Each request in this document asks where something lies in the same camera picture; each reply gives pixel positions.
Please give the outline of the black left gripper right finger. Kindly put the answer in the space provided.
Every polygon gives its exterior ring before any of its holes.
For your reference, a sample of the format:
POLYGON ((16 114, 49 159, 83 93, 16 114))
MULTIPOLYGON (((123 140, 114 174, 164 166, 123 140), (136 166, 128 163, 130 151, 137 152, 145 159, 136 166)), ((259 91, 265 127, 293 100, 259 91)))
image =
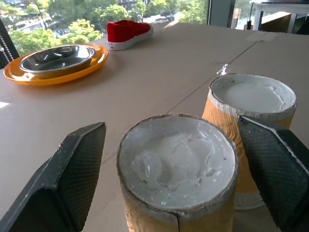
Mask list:
POLYGON ((309 149, 287 128, 240 116, 251 176, 281 232, 309 232, 309 149))

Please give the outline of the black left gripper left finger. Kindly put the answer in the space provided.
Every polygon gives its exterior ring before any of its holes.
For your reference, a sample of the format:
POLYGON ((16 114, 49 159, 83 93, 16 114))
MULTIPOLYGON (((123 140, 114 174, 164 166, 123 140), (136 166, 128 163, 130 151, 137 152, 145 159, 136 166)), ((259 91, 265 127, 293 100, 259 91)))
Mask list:
POLYGON ((106 124, 68 134, 0 219, 0 232, 81 232, 98 184, 106 124))

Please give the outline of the brown paper cup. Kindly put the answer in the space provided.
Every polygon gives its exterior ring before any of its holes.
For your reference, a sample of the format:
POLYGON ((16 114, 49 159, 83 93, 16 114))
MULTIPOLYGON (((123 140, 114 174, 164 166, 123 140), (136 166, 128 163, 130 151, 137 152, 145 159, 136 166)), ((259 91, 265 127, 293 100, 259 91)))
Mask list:
POLYGON ((121 140, 116 167, 129 232, 232 232, 239 159, 214 124, 142 120, 121 140))
POLYGON ((297 96, 289 86, 266 76, 232 73, 222 75, 210 84, 202 117, 220 127, 236 144, 239 157, 234 198, 236 210, 255 209, 264 204, 250 173, 238 117, 249 116, 289 128, 297 104, 297 96))

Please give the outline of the orange plastic plate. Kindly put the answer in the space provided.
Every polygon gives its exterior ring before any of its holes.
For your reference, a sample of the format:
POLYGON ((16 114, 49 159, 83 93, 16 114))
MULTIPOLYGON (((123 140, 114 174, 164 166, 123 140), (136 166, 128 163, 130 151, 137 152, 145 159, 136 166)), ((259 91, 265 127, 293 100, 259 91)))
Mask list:
POLYGON ((5 66, 3 74, 7 79, 21 85, 57 85, 97 71, 108 55, 108 49, 102 45, 61 45, 16 58, 5 66))

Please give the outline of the stainless steel bowl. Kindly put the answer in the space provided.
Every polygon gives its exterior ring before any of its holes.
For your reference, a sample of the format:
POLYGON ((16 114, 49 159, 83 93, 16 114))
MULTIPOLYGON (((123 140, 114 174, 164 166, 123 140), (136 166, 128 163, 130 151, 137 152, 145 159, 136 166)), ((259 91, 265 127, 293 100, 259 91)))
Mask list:
POLYGON ((67 44, 34 52, 24 57, 19 68, 42 79, 56 78, 87 68, 96 55, 85 44, 67 44))

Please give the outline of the cardboard box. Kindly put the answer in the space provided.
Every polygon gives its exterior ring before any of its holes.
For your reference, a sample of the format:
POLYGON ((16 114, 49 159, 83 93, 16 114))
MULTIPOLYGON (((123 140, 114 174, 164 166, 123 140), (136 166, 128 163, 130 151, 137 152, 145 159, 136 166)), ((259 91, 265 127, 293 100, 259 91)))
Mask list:
POLYGON ((287 33, 291 14, 287 12, 276 12, 262 17, 259 31, 287 33))

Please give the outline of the white table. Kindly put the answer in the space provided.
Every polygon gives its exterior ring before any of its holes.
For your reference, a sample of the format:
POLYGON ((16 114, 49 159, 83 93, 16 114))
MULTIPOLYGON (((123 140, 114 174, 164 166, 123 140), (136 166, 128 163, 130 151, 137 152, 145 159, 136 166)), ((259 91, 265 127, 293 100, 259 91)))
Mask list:
POLYGON ((274 15, 290 15, 287 33, 294 32, 298 16, 309 16, 309 0, 250 0, 248 20, 251 19, 253 7, 255 7, 253 30, 260 30, 265 12, 272 12, 267 15, 267 19, 274 15))

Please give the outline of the red canvas shoe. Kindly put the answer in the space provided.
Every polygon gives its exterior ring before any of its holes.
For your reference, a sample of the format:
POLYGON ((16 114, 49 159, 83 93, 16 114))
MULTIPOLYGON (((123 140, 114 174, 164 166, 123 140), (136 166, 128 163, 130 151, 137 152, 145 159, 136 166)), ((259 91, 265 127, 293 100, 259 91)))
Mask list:
POLYGON ((153 26, 145 22, 135 22, 132 20, 120 20, 108 22, 107 43, 110 50, 126 50, 135 44, 148 40, 152 37, 153 26))

